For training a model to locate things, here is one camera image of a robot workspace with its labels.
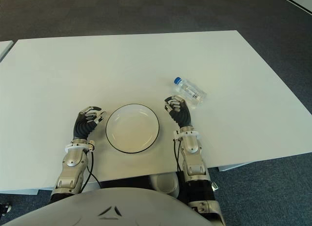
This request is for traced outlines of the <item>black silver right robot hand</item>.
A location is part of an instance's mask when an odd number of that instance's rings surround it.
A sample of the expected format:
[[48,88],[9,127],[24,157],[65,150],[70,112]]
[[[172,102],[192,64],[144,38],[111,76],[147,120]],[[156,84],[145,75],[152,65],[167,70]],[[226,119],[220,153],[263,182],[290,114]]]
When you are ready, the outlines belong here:
[[166,98],[164,102],[165,110],[180,128],[192,125],[190,111],[183,98],[173,95]]

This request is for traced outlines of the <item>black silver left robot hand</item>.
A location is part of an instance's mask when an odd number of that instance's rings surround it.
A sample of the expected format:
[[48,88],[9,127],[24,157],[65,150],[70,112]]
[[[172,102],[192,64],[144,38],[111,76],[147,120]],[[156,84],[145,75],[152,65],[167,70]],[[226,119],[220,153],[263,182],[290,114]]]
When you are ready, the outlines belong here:
[[89,134],[104,119],[105,111],[100,107],[89,106],[78,113],[76,118],[73,139],[87,140]]

